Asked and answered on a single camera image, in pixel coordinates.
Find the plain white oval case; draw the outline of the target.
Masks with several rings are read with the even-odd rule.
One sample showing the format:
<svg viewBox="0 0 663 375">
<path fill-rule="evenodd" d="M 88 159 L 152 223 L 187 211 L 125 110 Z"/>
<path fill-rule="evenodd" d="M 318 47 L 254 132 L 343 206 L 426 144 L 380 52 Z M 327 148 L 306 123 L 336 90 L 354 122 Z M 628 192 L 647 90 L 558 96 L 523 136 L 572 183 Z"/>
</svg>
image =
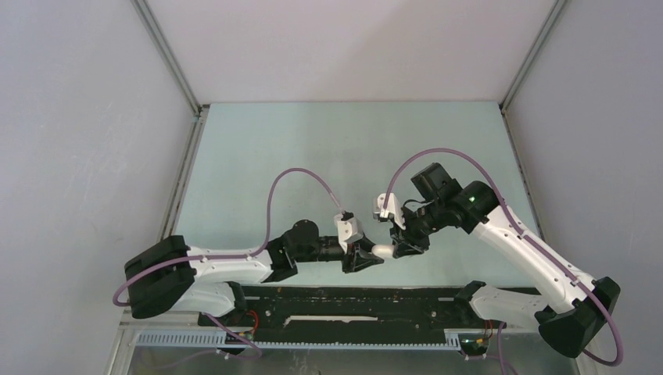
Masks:
<svg viewBox="0 0 663 375">
<path fill-rule="evenodd" d="M 394 245 L 374 245 L 371 253 L 381 259 L 395 259 L 396 247 Z"/>
</svg>

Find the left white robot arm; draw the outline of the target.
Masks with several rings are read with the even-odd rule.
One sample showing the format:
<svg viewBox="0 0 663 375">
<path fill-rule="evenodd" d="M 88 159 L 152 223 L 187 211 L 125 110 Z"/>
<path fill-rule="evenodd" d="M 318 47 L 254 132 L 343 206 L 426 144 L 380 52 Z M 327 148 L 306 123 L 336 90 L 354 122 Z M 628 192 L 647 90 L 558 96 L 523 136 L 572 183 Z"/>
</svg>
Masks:
<svg viewBox="0 0 663 375">
<path fill-rule="evenodd" d="M 298 263 L 339 261 L 344 273 L 393 257 L 394 247 L 368 240 L 355 218 L 335 218 L 338 233 L 321 236 L 310 220 L 269 241 L 261 252 L 188 246 L 169 236 L 126 262 L 128 305 L 135 319 L 167 312 L 199 312 L 238 325 L 247 315 L 242 286 L 274 283 L 297 274 Z"/>
</svg>

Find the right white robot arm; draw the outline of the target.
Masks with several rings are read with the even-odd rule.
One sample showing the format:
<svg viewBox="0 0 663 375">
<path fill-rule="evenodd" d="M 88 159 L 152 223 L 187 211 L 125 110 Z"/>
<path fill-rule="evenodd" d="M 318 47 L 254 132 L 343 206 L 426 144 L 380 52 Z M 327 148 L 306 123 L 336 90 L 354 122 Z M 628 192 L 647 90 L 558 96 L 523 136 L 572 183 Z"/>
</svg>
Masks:
<svg viewBox="0 0 663 375">
<path fill-rule="evenodd" d="M 537 330 L 568 358 L 586 352 L 621 293 L 613 279 L 597 279 L 557 254 L 500 202 L 488 184 L 476 180 L 461 187 L 437 162 L 411 181 L 425 200 L 420 209 L 408 209 L 391 191 L 376 200 L 375 217 L 393 224 L 393 257 L 421 254 L 430 247 L 430 235 L 455 227 L 495 248 L 537 290 L 531 295 L 472 281 L 455 297 L 459 323 L 473 327 L 482 320 L 497 320 Z"/>
</svg>

